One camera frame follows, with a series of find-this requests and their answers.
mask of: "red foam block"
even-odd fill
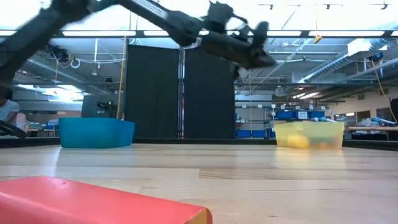
[[[212,224],[204,207],[53,177],[0,182],[3,224]]]

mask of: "robotic arm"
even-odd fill
[[[206,29],[209,34],[202,38],[200,46],[204,51],[234,61],[238,64],[236,66],[245,69],[276,64],[263,50],[268,23],[261,22],[253,30],[227,4],[210,3],[208,15],[201,20],[166,9],[152,0],[53,0],[48,9],[41,10],[39,15],[0,43],[0,96],[4,95],[3,86],[10,87],[15,71],[36,51],[44,48],[63,26],[115,4],[159,26],[183,47],[195,43],[199,32]],[[232,17],[241,19],[246,25],[239,30],[239,34],[228,36],[225,27]],[[249,32],[253,33],[251,43],[248,41]]]

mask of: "yellow bin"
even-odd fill
[[[292,122],[275,125],[278,146],[296,149],[341,149],[344,122]]]

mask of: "ceiling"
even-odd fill
[[[46,7],[49,0],[13,0],[0,8],[0,30],[17,29],[23,23],[35,16],[40,7]],[[398,21],[398,6],[394,1],[385,10],[381,10],[383,1],[267,1],[267,0],[225,0],[233,6],[235,13],[248,19],[249,24],[255,27],[260,21],[268,21],[270,29],[289,30],[289,29],[318,29],[318,30],[358,30],[358,29],[391,29],[394,21]],[[191,16],[199,17],[206,14],[208,0],[160,0],[160,3],[172,10],[183,11]],[[239,25],[239,21],[231,20],[228,24],[229,29],[234,29]],[[137,17],[121,6],[113,6],[104,11],[90,16],[82,22],[70,24],[64,30],[159,30],[159,28],[147,20]],[[133,40],[135,44],[154,47],[178,48],[178,45],[171,39],[164,38],[140,38]],[[286,63],[275,68],[266,68],[251,72],[252,79],[244,79],[247,73],[242,76],[242,81],[256,83],[263,82],[291,82],[292,73],[306,74],[314,68],[332,60],[341,52],[347,50],[347,44],[353,39],[323,39],[314,44],[313,40],[298,49],[305,39],[269,39],[266,50],[279,63]],[[48,67],[51,67],[66,75],[59,75],[54,71],[49,71],[38,66],[21,68],[19,72],[19,82],[40,82],[54,81],[73,82],[76,86],[84,89],[88,93],[110,92],[118,89],[118,85],[98,86],[95,83],[104,83],[106,78],[111,77],[118,82],[121,76],[121,67],[124,58],[123,39],[53,39],[52,43],[60,48],[67,49],[68,53],[76,59],[80,59],[80,66],[73,68],[66,64],[61,64],[57,68],[56,60],[50,54],[38,52],[33,58]],[[293,57],[288,58],[293,52],[297,51]],[[385,59],[390,60],[398,55],[395,45],[391,45],[385,52]],[[363,63],[352,63],[340,70],[348,75],[355,74],[363,69]],[[374,77],[362,77],[364,82],[371,82]],[[259,86],[257,91],[275,90],[274,86]]]

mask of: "person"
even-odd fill
[[[17,125],[17,115],[19,113],[19,105],[4,97],[0,97],[0,120]]]

